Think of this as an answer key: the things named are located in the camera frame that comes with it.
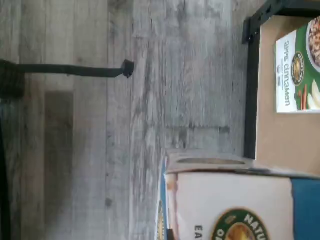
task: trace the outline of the apple slice image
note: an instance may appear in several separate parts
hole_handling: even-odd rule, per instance
[[[320,110],[320,107],[315,103],[315,100],[314,100],[314,98],[311,96],[310,93],[308,93],[307,100],[308,100],[308,107],[309,107],[309,109],[311,109],[311,110]]]
[[[312,92],[313,102],[318,108],[320,108],[320,91],[315,80],[313,80],[312,82],[311,92]]]

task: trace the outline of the cereal bowl image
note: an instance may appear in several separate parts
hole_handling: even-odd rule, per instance
[[[320,17],[309,22],[305,43],[308,58],[314,69],[320,73]]]

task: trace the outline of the black metal rod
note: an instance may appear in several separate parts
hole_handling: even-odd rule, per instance
[[[133,74],[134,66],[134,63],[129,60],[125,60],[121,68],[97,68],[57,64],[17,64],[19,70],[24,73],[66,74],[95,78],[116,78],[121,74],[129,78]]]
[[[11,239],[11,210],[9,201],[8,174],[6,164],[5,146],[0,123],[0,213],[1,237],[3,240]]]

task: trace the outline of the cardboard box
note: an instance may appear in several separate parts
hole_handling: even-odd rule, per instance
[[[276,41],[310,20],[273,16],[260,29],[255,159],[268,167],[320,175],[320,114],[276,112]]]
[[[156,240],[319,239],[320,180],[205,151],[168,151]]]
[[[275,44],[276,110],[320,113],[320,17]]]

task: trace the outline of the metal bracket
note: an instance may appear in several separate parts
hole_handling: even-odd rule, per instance
[[[305,0],[268,0],[253,16],[243,23],[242,43],[249,43],[260,31],[260,27],[273,15],[316,18],[320,13],[320,2]]]

